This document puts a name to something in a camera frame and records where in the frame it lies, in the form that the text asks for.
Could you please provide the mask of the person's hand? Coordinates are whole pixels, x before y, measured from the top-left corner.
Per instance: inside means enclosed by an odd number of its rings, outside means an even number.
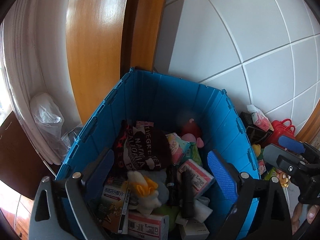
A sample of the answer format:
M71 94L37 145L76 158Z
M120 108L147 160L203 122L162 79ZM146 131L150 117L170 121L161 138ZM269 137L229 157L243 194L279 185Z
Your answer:
M300 219L307 220L309 224L313 222L317 213L319 212L319 205L306 206L298 203L294 209L291 217L292 234L294 235L300 227Z

